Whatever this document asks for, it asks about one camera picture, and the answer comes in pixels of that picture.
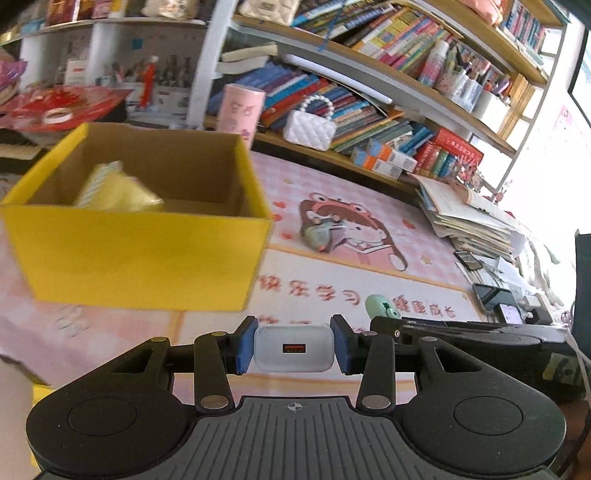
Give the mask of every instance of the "pink cup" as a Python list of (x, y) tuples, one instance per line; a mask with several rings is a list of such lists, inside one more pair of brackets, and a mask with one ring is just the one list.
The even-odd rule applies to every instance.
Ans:
[(216, 130), (241, 135), (250, 150), (264, 105), (265, 92), (262, 90), (229, 83), (223, 89)]

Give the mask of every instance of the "tape roll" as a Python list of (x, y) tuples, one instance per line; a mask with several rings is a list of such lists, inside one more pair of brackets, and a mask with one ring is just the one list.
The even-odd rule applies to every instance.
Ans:
[(69, 108), (52, 108), (43, 114), (43, 123), (60, 124), (71, 120), (73, 116)]

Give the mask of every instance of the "wooden shelf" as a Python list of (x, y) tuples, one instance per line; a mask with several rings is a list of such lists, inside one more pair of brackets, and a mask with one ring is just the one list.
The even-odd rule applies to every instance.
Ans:
[[(323, 38), (297, 28), (285, 27), (273, 22), (240, 15), (234, 15), (233, 21), (240, 25), (240, 31), (244, 33), (257, 35), (278, 43), (280, 53), (293, 53), (316, 63), (323, 60), (323, 65), (326, 67), (368, 85), (393, 98), (394, 101), (396, 101), (400, 90), (403, 90), (405, 93), (437, 109), (458, 125), (472, 131), (477, 137), (509, 157), (512, 158), (515, 155), (516, 150), (512, 146), (463, 108), (440, 95), (436, 90), (380, 61), (332, 41), (327, 42), (324, 49), (321, 49), (324, 45)], [(348, 68), (348, 71), (342, 71), (343, 68)]]
[(23, 38), (35, 37), (36, 35), (45, 35), (61, 30), (71, 30), (73, 28), (89, 27), (98, 23), (118, 23), (128, 25), (179, 25), (181, 27), (203, 27), (205, 22), (202, 20), (171, 20), (163, 17), (125, 17), (125, 18), (97, 18), (93, 20), (79, 20), (76, 22), (66, 22), (50, 27), (40, 28), (34, 32), (20, 35), (13, 30), (0, 35), (0, 47)]
[[(535, 85), (546, 85), (548, 83), (546, 75), (539, 71), (511, 40), (496, 28), (485, 23), (476, 13), (461, 4), (458, 0), (424, 1), (461, 25), (465, 31), (469, 31), (474, 36), (480, 38), (484, 44), (499, 54), (501, 58), (517, 72), (521, 73), (530, 83)], [(542, 0), (531, 0), (531, 2), (541, 4)]]
[(560, 11), (550, 6), (551, 0), (519, 0), (530, 13), (536, 17), (543, 27), (562, 28), (568, 19)]
[[(215, 125), (216, 118), (212, 115), (206, 115), (205, 120), (203, 121), (203, 126), (208, 128), (214, 128)], [(257, 132), (255, 134), (255, 139), (264, 143), (276, 145), (277, 147), (298, 152), (303, 155), (307, 155), (308, 157), (316, 158), (318, 160), (322, 160), (327, 163), (337, 165), (339, 167), (346, 168), (347, 170), (357, 172), (361, 175), (364, 175), (365, 177), (369, 177), (370, 179), (380, 181), (381, 183), (390, 185), (391, 187), (395, 187), (396, 189), (402, 190), (406, 193), (410, 193), (413, 195), (416, 194), (416, 188), (414, 186), (400, 180), (395, 180), (385, 177), (383, 175), (379, 175), (371, 170), (366, 170), (365, 168), (358, 167), (353, 163), (353, 161), (349, 157), (345, 157), (344, 155), (333, 152), (332, 150), (321, 152), (319, 150), (314, 150), (313, 148), (303, 147), (302, 145), (294, 145), (293, 143), (289, 143), (286, 140), (283, 140), (283, 137), (281, 135), (271, 131), (267, 131), (265, 133)]]

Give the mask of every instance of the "mobile phone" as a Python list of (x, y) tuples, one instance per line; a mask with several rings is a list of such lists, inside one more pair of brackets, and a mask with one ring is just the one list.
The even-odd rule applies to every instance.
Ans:
[(482, 268), (482, 264), (470, 252), (458, 250), (453, 254), (457, 257), (457, 259), (460, 262), (462, 262), (462, 265), (464, 265), (464, 267), (466, 267), (470, 271), (480, 270)]
[(496, 318), (501, 323), (507, 323), (509, 325), (523, 325), (523, 320), (521, 319), (521, 313), (519, 313), (519, 308), (515, 305), (505, 305), (504, 303), (499, 303), (495, 308)]
[(496, 313), (495, 307), (500, 304), (518, 307), (517, 301), (511, 293), (511, 290), (483, 285), (481, 283), (474, 283), (473, 288), (474, 293), (476, 293), (476, 297), (478, 298), (478, 302), (480, 302), (480, 306), (485, 313)]

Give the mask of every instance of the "white quilted purse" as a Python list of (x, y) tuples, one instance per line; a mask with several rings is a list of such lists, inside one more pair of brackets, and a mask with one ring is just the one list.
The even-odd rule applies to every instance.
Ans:
[[(329, 111), (325, 117), (306, 112), (314, 100), (323, 100), (328, 104)], [(283, 128), (283, 138), (289, 143), (327, 151), (336, 132), (336, 123), (331, 120), (334, 112), (335, 107), (324, 95), (309, 96), (299, 110), (290, 112)]]
[(244, 0), (238, 9), (241, 15), (291, 26), (300, 0)]

